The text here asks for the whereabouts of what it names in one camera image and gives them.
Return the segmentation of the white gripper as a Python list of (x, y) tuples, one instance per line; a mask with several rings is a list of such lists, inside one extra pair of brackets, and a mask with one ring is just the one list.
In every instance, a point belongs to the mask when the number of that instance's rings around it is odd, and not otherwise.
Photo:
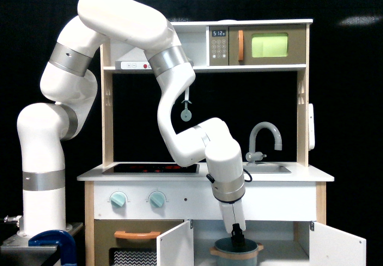
[(242, 231), (246, 230), (242, 200), (234, 203), (219, 202), (220, 211), (227, 233), (231, 233), (233, 246), (244, 246), (245, 237)]

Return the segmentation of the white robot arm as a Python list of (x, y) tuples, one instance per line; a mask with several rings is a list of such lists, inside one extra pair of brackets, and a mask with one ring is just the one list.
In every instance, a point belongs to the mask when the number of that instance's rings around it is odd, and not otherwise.
[(162, 13), (134, 0), (79, 0), (77, 12), (62, 29), (41, 77), (48, 102), (25, 107), (17, 118), (25, 234), (66, 227), (61, 143), (74, 138), (87, 119), (98, 88), (89, 63), (110, 38), (143, 50), (162, 91), (157, 123), (169, 153), (183, 167), (206, 160), (227, 232), (245, 230), (241, 150), (227, 125), (212, 118), (180, 133), (172, 126), (173, 104), (195, 78), (174, 27)]

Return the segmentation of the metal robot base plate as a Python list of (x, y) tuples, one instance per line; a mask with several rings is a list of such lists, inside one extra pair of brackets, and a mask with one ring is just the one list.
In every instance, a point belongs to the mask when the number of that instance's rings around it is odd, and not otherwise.
[[(64, 231), (75, 239), (84, 226), (82, 223), (68, 224)], [(57, 246), (29, 247), (32, 238), (25, 234), (15, 234), (1, 244), (1, 265), (61, 265), (60, 250)]]

